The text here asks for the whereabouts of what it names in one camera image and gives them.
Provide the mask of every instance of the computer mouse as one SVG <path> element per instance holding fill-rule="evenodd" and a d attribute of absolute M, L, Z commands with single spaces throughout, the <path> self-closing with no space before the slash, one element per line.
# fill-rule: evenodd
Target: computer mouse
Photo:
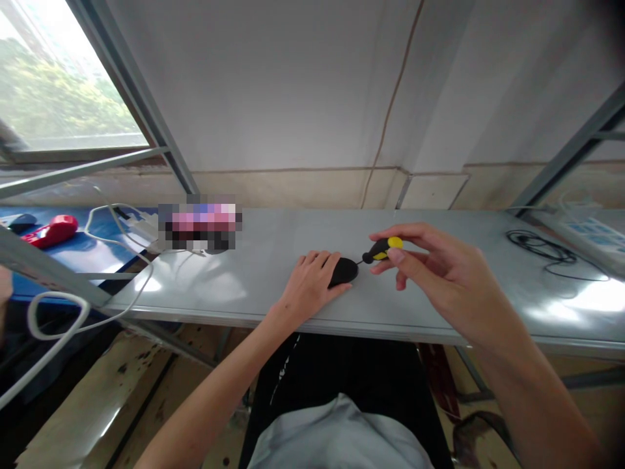
<path fill-rule="evenodd" d="M 332 288 L 340 283 L 349 283 L 358 276 L 358 265 L 351 259 L 341 257 L 334 267 L 332 279 L 328 288 Z"/>
<path fill-rule="evenodd" d="M 1 218 L 3 224 L 13 233 L 21 233 L 37 223 L 37 219 L 30 214 L 18 214 Z"/>

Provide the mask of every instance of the white wall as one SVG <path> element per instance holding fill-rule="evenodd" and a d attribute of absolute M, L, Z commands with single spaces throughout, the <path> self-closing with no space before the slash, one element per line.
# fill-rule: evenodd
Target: white wall
<path fill-rule="evenodd" d="M 418 0 L 107 0 L 195 171 L 373 161 Z M 380 165 L 400 165 L 473 0 L 427 1 Z"/>
<path fill-rule="evenodd" d="M 478 0 L 407 169 L 457 172 L 465 163 L 554 157 L 625 78 L 609 15 L 591 6 Z"/>
<path fill-rule="evenodd" d="M 418 5 L 106 1 L 193 171 L 370 165 Z M 591 4 L 426 0 L 378 165 L 551 159 L 625 77 Z"/>

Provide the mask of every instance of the green foliage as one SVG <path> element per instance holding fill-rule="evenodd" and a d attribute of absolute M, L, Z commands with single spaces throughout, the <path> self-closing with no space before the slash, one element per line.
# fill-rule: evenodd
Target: green foliage
<path fill-rule="evenodd" d="M 72 75 L 13 38 L 0 40 L 0 119 L 26 142 L 139 131 L 109 80 Z"/>

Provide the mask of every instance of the window glass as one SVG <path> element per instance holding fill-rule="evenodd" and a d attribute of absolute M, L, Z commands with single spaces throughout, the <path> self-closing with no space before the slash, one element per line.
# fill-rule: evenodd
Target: window glass
<path fill-rule="evenodd" d="M 0 121 L 27 150 L 147 145 L 64 0 L 0 0 Z"/>

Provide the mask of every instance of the floor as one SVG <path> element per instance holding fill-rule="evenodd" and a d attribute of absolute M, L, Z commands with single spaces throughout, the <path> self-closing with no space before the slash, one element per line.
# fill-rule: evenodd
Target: floor
<path fill-rule="evenodd" d="M 221 327 L 186 324 L 180 337 L 213 356 L 222 332 Z M 233 329 L 225 354 L 248 333 Z M 477 391 L 456 351 L 452 347 L 445 351 L 458 392 Z M 610 366 L 577 358 L 549 358 L 561 376 Z M 172 356 L 147 339 L 122 333 L 19 457 L 18 468 L 131 468 L 167 418 L 207 374 L 202 365 Z M 611 429 L 625 398 L 624 388 L 574 391 L 572 395 L 602 441 L 612 443 Z M 460 406 L 463 418 L 476 410 L 499 413 L 494 401 Z M 439 416 L 451 446 L 453 427 L 440 409 Z M 237 467 L 246 425 L 247 411 L 241 407 L 202 467 Z M 60 438 L 66 442 L 62 454 L 55 451 L 54 444 Z M 483 468 L 520 467 L 494 432 L 479 440 L 477 454 Z"/>

